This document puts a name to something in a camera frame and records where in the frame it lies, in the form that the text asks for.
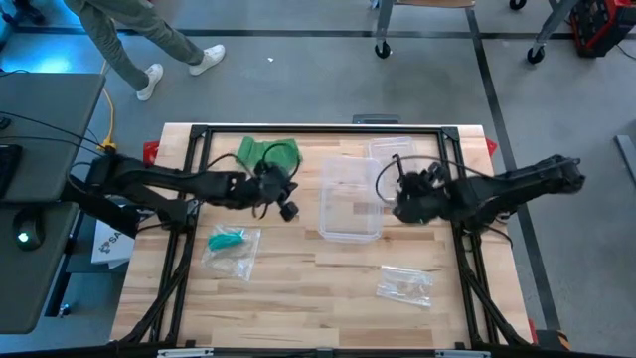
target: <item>white sneaker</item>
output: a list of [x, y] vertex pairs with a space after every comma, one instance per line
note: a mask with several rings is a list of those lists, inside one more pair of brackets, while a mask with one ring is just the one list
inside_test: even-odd
[[146, 75], [148, 75], [148, 86], [137, 92], [137, 99], [141, 101], [146, 101], [152, 96], [155, 86], [163, 77], [163, 67], [159, 64], [154, 64], [146, 70]]
[[226, 55], [226, 48], [223, 45], [216, 45], [203, 51], [203, 60], [200, 64], [190, 67], [190, 75], [198, 76], [205, 70], [218, 64]]

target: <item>green toy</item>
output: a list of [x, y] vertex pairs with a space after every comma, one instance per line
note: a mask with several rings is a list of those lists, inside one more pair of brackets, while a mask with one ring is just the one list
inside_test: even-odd
[[238, 148], [237, 157], [244, 162], [249, 169], [253, 169], [256, 163], [262, 159], [262, 155], [267, 148], [274, 144], [286, 144], [277, 145], [267, 152], [267, 163], [275, 163], [285, 168], [288, 172], [292, 171], [296, 167], [297, 160], [302, 160], [296, 140], [281, 139], [275, 141], [263, 141], [257, 142], [254, 138], [247, 136], [242, 139], [242, 143]]
[[243, 233], [244, 230], [233, 233], [210, 235], [210, 238], [208, 239], [208, 248], [210, 251], [216, 251], [242, 244], [244, 242], [244, 239], [242, 238]]

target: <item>keyboard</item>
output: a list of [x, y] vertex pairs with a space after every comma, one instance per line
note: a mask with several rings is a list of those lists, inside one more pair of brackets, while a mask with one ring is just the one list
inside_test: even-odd
[[4, 198], [15, 175], [22, 147], [16, 144], [0, 144], [0, 199]]

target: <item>red equipment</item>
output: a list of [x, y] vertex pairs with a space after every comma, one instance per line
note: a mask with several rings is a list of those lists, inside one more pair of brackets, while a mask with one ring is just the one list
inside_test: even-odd
[[578, 54], [603, 57], [636, 25], [636, 0], [581, 0], [569, 18]]

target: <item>concrete floor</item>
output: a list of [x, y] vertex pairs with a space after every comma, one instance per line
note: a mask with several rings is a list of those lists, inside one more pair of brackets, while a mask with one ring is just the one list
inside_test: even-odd
[[[373, 30], [366, 0], [155, 0], [175, 28], [220, 30]], [[53, 27], [76, 27], [61, 1], [42, 1]], [[536, 32], [550, 12], [547, 1], [515, 13], [508, 1], [477, 1], [482, 32]], [[116, 142], [128, 155], [159, 138], [164, 122], [348, 123], [357, 113], [395, 113], [405, 123], [481, 124], [498, 138], [463, 10], [397, 7], [391, 30], [453, 32], [458, 39], [392, 38], [387, 60], [362, 37], [192, 37], [202, 47], [223, 43], [228, 57], [199, 78], [185, 65], [137, 36], [121, 36], [140, 67], [163, 64], [155, 95], [137, 101], [115, 73], [106, 86], [117, 110]], [[559, 32], [567, 33], [562, 26]], [[546, 59], [525, 63], [531, 40], [484, 40], [496, 96], [518, 166], [552, 154], [580, 157], [587, 176], [576, 196], [543, 197], [530, 213], [562, 329], [577, 351], [634, 355], [636, 242], [631, 220], [636, 187], [614, 145], [616, 134], [636, 138], [630, 100], [636, 63], [617, 49], [605, 58], [579, 58], [572, 41], [550, 41]], [[636, 42], [624, 41], [636, 54]], [[14, 34], [0, 54], [7, 71], [98, 72], [102, 57], [84, 35]], [[90, 128], [107, 132], [100, 100]], [[81, 153], [80, 158], [89, 158]], [[501, 150], [497, 171], [505, 170]], [[516, 220], [509, 230], [529, 315], [544, 326], [528, 253]], [[68, 301], [71, 316], [41, 319], [24, 336], [0, 336], [0, 352], [99, 344], [107, 341], [121, 278], [80, 275]]]

